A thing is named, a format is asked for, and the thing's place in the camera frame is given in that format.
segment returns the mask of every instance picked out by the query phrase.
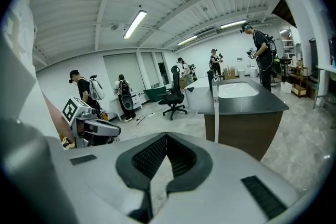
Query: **gray tile floor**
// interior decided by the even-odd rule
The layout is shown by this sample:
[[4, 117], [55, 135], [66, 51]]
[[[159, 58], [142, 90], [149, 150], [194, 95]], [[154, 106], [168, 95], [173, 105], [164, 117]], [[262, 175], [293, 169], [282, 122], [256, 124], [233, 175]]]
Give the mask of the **gray tile floor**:
[[[312, 188], [328, 173], [335, 156], [336, 130], [330, 129], [333, 117], [324, 108], [313, 109], [313, 100], [298, 98], [292, 93], [283, 93], [280, 86], [272, 92], [285, 102], [290, 109], [285, 111], [279, 129], [261, 163], [274, 170], [295, 186], [300, 192]], [[137, 117], [146, 117], [137, 126], [138, 121], [113, 123], [121, 127], [120, 140], [133, 139], [157, 132], [179, 132], [205, 139], [205, 124], [202, 115], [195, 111], [176, 112], [174, 120], [170, 115], [162, 115], [167, 105], [146, 103], [143, 109], [137, 109]], [[151, 182], [151, 194], [154, 214], [166, 201], [165, 186], [173, 179], [169, 160], [166, 158]]]

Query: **black office chair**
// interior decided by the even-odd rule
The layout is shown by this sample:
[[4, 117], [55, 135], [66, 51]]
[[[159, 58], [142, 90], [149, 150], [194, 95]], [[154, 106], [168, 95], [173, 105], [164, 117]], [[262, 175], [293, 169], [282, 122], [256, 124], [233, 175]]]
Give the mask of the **black office chair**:
[[184, 105], [177, 105], [181, 104], [184, 100], [184, 95], [180, 89], [180, 69], [177, 66], [173, 66], [171, 69], [174, 78], [174, 86], [172, 89], [167, 90], [167, 93], [159, 94], [158, 96], [162, 96], [162, 100], [159, 101], [159, 104], [167, 104], [171, 108], [167, 111], [163, 112], [162, 114], [165, 116], [167, 112], [172, 111], [170, 119], [173, 120], [173, 115], [175, 111], [182, 111], [185, 114], [188, 114], [186, 110], [180, 109], [181, 107], [185, 108]]

